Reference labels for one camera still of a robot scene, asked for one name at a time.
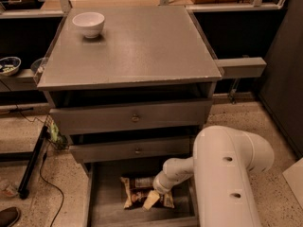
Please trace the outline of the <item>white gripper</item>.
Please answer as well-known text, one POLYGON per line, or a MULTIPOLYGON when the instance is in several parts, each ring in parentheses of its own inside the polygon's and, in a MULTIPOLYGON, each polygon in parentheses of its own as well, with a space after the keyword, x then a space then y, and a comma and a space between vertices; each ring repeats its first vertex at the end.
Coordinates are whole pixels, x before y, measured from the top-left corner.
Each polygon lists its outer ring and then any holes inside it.
POLYGON ((176 181, 170 179, 164 171, 160 171, 153 180, 153 188, 149 192, 148 197, 144 201, 143 208, 145 210, 150 210, 160 199, 160 195, 165 195, 170 192, 171 189, 175 186, 176 181))

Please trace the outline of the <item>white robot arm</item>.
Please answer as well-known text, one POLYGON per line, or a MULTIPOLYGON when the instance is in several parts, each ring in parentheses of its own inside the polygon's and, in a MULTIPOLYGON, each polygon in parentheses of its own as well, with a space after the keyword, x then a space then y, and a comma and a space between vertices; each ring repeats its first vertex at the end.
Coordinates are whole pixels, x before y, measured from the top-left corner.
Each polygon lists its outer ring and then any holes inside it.
POLYGON ((200 227, 262 227, 248 174, 269 170, 274 160, 271 145, 257 134, 207 127, 196 136, 191 157, 163 164, 143 208, 193 178, 200 227))

